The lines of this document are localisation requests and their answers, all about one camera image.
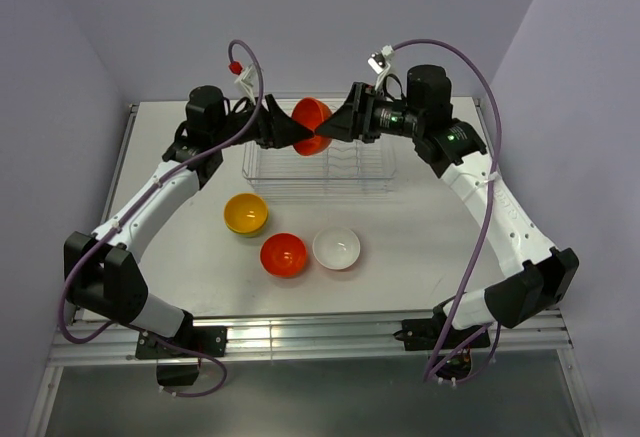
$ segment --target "white bowl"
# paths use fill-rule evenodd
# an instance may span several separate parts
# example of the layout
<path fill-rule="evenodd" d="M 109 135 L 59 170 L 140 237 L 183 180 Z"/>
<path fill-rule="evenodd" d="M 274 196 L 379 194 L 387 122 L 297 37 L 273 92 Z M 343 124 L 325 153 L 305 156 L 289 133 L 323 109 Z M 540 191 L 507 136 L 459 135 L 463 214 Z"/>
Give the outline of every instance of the white bowl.
<path fill-rule="evenodd" d="M 313 255 L 327 269 L 343 270 L 358 260 L 360 240 L 346 227 L 327 227 L 313 239 Z"/>

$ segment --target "red bowl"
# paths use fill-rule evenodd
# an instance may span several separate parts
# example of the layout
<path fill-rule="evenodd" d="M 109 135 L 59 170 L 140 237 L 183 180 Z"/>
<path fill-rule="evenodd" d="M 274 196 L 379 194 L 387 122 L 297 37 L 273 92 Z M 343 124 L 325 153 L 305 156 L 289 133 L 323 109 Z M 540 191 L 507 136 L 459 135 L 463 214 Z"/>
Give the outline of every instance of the red bowl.
<path fill-rule="evenodd" d="M 293 234 L 272 235 L 262 245 L 260 262 L 267 272 L 276 277 L 290 279 L 307 262 L 304 242 Z"/>
<path fill-rule="evenodd" d="M 331 109 L 325 103 L 320 102 L 312 97 L 305 97 L 298 102 L 293 109 L 291 118 L 304 125 L 309 130 L 316 130 L 321 123 L 331 116 Z M 316 135 L 297 144 L 293 144 L 293 148 L 300 155 L 313 155 L 322 152 L 329 147 L 331 139 Z"/>

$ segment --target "wire dish rack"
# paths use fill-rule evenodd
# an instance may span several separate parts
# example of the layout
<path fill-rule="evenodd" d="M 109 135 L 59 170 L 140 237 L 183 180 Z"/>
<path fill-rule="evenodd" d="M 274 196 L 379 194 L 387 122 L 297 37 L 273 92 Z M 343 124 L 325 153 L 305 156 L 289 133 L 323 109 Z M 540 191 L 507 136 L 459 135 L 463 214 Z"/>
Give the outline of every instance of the wire dish rack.
<path fill-rule="evenodd" d="M 323 102 L 335 111 L 343 100 Z M 279 103 L 291 115 L 297 100 Z M 395 173 L 393 146 L 384 138 L 372 144 L 334 140 L 324 152 L 308 157 L 293 148 L 265 150 L 251 142 L 245 145 L 242 165 L 256 193 L 280 200 L 382 197 L 392 190 Z"/>

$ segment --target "gray wall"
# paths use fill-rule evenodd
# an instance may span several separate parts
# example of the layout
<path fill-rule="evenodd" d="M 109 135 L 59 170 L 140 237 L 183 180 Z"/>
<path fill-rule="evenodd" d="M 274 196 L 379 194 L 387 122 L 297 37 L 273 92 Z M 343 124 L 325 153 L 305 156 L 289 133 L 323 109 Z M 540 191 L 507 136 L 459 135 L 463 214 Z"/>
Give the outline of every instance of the gray wall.
<path fill-rule="evenodd" d="M 62 284 L 62 244 L 95 225 L 124 106 L 63 0 L 0 0 L 2 435 L 21 435 Z"/>
<path fill-rule="evenodd" d="M 233 90 L 226 44 L 247 40 L 272 92 L 347 92 L 371 80 L 372 51 L 407 38 L 440 38 L 492 77 L 531 0 L 66 0 L 130 100 L 185 99 L 215 83 Z M 399 64 L 444 64 L 455 91 L 478 90 L 440 49 L 405 51 Z"/>
<path fill-rule="evenodd" d="M 502 168 L 581 268 L 562 306 L 606 435 L 637 435 L 640 0 L 534 0 L 494 80 Z"/>

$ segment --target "bowl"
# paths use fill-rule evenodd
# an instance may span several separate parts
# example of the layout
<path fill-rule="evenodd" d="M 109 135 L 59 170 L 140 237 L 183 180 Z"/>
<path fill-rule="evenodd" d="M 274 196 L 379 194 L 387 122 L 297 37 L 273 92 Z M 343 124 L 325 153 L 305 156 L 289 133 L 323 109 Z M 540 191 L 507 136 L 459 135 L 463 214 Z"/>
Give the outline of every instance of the bowl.
<path fill-rule="evenodd" d="M 296 104 L 291 118 L 309 130 L 316 130 L 321 123 L 331 116 L 331 109 L 323 102 L 312 97 L 305 97 Z M 300 155 L 314 155 L 322 152 L 331 144 L 331 139 L 316 135 L 311 139 L 293 144 Z"/>
<path fill-rule="evenodd" d="M 360 240 L 346 227 L 327 227 L 313 239 L 313 255 L 330 270 L 351 267 L 360 256 Z"/>
<path fill-rule="evenodd" d="M 262 245 L 260 262 L 271 275 L 290 279 L 295 277 L 307 262 L 307 248 L 304 242 L 293 234 L 275 234 Z"/>
<path fill-rule="evenodd" d="M 269 207 L 256 194 L 233 196 L 224 207 L 224 222 L 229 230 L 244 237 L 258 235 L 269 218 Z"/>

